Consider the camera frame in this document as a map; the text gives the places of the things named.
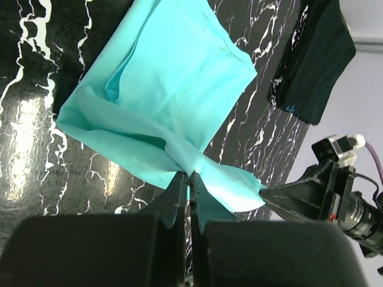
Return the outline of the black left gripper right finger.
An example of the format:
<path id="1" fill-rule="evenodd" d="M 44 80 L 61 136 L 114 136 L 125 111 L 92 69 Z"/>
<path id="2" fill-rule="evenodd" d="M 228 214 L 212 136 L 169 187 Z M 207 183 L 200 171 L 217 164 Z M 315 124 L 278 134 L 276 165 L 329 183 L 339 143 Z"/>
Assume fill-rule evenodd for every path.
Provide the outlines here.
<path id="1" fill-rule="evenodd" d="M 238 221 L 190 177 L 195 286 L 366 286 L 351 245 L 333 224 Z"/>

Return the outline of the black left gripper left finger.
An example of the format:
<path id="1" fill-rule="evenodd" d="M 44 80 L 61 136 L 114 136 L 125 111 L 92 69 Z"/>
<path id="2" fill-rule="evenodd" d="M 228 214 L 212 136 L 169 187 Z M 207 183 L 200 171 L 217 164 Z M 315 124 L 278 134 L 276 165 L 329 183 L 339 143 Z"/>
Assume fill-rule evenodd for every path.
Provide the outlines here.
<path id="1" fill-rule="evenodd" d="M 2 286 L 184 286 L 188 177 L 137 213 L 35 216 L 1 256 Z"/>

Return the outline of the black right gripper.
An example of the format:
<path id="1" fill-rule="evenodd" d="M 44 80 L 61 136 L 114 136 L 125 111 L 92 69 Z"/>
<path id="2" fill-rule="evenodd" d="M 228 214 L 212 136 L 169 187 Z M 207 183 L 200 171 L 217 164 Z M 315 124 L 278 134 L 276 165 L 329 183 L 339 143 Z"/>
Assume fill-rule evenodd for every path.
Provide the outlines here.
<path id="1" fill-rule="evenodd" d="M 376 187 L 374 206 L 362 192 L 352 190 L 355 178 Z M 337 225 L 360 245 L 364 257 L 375 257 L 382 255 L 382 204 L 378 193 L 379 186 L 373 179 L 327 160 L 308 167 L 297 181 L 262 189 L 260 197 L 285 221 L 328 221 Z"/>

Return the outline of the teal t shirt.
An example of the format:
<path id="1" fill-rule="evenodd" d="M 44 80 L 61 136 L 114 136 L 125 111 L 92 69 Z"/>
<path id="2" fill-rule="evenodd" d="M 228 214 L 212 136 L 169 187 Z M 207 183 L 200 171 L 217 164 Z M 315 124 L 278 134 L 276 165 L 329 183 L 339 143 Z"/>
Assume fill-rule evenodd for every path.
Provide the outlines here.
<path id="1" fill-rule="evenodd" d="M 256 75 L 207 1 L 134 1 L 56 123 L 148 184 L 197 173 L 228 211 L 248 212 L 262 183 L 204 152 Z"/>

